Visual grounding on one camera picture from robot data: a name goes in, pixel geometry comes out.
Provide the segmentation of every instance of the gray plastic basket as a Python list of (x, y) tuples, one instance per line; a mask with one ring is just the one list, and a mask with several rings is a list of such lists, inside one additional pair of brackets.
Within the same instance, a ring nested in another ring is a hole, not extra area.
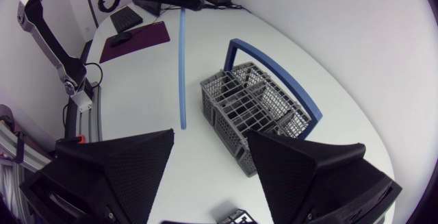
[(297, 100), (285, 94), (252, 62), (234, 66), (230, 71), (220, 71), (202, 81), (201, 88), (205, 118), (249, 177), (257, 170), (244, 132), (253, 129), (299, 137), (308, 134), (314, 120)]

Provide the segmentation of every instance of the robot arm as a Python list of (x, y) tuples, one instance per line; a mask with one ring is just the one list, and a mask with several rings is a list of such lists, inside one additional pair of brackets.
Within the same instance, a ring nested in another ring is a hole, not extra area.
[(86, 68), (79, 59), (67, 54), (42, 17), (42, 0), (20, 0), (18, 23), (29, 32), (44, 54), (57, 69), (69, 95), (75, 95), (84, 85)]

